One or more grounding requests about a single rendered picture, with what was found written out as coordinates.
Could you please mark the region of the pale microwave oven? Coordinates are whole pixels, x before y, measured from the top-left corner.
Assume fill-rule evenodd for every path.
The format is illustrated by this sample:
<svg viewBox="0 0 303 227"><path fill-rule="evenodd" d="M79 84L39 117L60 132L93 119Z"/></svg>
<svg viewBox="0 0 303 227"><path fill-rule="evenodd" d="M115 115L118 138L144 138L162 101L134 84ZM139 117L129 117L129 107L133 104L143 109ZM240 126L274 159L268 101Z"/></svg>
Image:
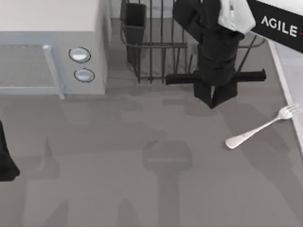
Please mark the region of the pale microwave oven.
<svg viewBox="0 0 303 227"><path fill-rule="evenodd" d="M0 31L55 32L65 97L105 94L112 32L109 0L0 0ZM69 58L69 50L78 46L91 53L88 62ZM92 82L74 77L83 68L94 72Z"/></svg>

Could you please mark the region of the pale grey rounded box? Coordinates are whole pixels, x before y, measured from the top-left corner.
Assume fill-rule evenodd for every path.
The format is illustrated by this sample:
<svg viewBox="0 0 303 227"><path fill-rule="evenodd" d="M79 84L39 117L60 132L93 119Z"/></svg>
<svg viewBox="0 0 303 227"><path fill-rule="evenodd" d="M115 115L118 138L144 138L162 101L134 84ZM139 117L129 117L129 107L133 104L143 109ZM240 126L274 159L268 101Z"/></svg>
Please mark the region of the pale grey rounded box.
<svg viewBox="0 0 303 227"><path fill-rule="evenodd" d="M256 25L247 0L220 0L218 24L235 32L246 34Z"/></svg>

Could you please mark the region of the black cutlery holder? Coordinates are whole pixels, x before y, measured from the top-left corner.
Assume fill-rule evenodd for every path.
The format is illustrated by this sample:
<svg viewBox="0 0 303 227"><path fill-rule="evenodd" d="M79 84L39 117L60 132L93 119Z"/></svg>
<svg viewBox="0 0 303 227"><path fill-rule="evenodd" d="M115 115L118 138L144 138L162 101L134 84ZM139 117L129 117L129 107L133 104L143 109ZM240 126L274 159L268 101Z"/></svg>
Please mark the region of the black cutlery holder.
<svg viewBox="0 0 303 227"><path fill-rule="evenodd" d="M147 7L145 4L121 0L120 19L126 43L141 45L146 28Z"/></svg>

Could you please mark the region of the silver fork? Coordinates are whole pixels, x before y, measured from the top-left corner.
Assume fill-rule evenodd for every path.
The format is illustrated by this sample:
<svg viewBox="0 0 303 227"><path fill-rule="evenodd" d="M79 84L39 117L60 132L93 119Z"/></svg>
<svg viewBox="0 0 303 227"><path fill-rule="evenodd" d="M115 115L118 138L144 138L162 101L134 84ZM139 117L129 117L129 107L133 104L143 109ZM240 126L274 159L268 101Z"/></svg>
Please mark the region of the silver fork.
<svg viewBox="0 0 303 227"><path fill-rule="evenodd" d="M300 113L303 113L303 106L300 106L299 104L292 104L292 105L285 106L278 111L277 116L273 120L255 128L255 129L252 129L248 132L245 132L240 135L233 136L231 138L226 139L225 145L230 149L235 149L238 146L240 146L242 143L247 141L249 138L254 136L256 133L258 133L261 130L265 129L266 127L274 124L275 122L280 121L280 120L289 120Z"/></svg>

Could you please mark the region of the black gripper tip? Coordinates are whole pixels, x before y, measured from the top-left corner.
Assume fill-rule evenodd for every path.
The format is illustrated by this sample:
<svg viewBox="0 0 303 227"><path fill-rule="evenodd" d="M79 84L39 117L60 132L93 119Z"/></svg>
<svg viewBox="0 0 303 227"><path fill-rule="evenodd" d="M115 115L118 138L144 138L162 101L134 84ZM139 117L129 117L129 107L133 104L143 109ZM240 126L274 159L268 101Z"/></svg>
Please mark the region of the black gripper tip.
<svg viewBox="0 0 303 227"><path fill-rule="evenodd" d="M19 175L20 169L9 153L3 124L0 120L0 182L14 181Z"/></svg>

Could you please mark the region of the microwave oven door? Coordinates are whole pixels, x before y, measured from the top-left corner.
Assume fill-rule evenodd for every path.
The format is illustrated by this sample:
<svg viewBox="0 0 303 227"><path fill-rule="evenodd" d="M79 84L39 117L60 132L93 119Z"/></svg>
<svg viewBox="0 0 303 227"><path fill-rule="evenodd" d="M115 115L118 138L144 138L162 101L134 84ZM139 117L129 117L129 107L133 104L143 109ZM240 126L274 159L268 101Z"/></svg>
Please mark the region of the microwave oven door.
<svg viewBox="0 0 303 227"><path fill-rule="evenodd" d="M0 31L0 96L58 95L42 49L45 44L53 48L62 80L55 32Z"/></svg>

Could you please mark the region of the round microwave knob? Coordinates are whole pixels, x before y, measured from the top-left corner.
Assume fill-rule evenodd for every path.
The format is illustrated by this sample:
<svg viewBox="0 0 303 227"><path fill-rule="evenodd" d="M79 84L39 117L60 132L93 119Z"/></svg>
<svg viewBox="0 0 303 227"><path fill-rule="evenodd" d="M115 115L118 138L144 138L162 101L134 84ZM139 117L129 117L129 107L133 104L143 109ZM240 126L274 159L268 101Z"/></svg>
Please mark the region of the round microwave knob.
<svg viewBox="0 0 303 227"><path fill-rule="evenodd" d="M94 80L95 74L87 68L74 71L74 77L81 83L90 83Z"/></svg>
<svg viewBox="0 0 303 227"><path fill-rule="evenodd" d="M68 52L69 58L76 63L86 63L91 59L91 53L84 47L72 48Z"/></svg>

